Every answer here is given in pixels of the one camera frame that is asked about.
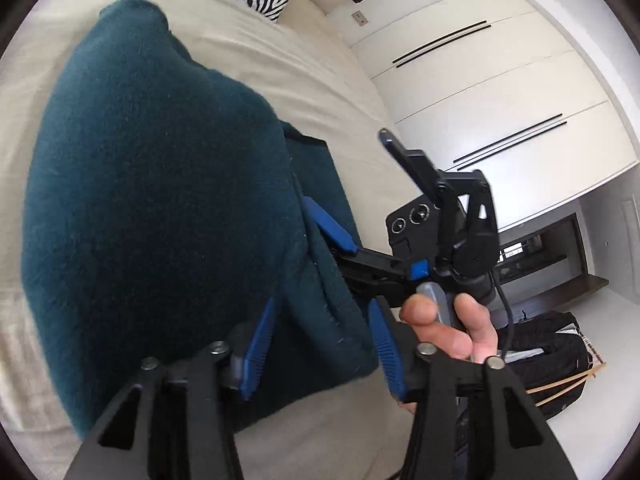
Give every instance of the white cloth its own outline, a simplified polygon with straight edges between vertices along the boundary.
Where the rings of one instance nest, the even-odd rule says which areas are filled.
[[[79,442],[20,284],[24,185],[50,90],[113,1],[40,0],[0,59],[0,420],[40,480],[62,478]],[[388,251],[386,215],[418,193],[380,147],[377,130],[392,123],[322,12],[292,0],[275,25],[236,0],[150,1],[197,62],[243,81],[281,119],[328,143],[364,245]],[[238,436],[239,452],[248,479],[385,478],[402,462],[409,423],[377,373],[261,421]]]

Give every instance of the mattress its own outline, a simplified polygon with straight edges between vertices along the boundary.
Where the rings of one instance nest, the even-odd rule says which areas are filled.
[[[79,441],[20,284],[24,184],[50,90],[113,1],[40,0],[0,59],[0,420],[40,480],[62,478]],[[275,25],[236,0],[150,1],[194,60],[246,83],[282,120],[327,142],[364,246],[388,252],[385,217],[418,192],[379,145],[377,131],[392,122],[322,12],[291,0]],[[402,462],[410,421],[376,372],[288,406],[237,443],[249,479],[382,479]]]

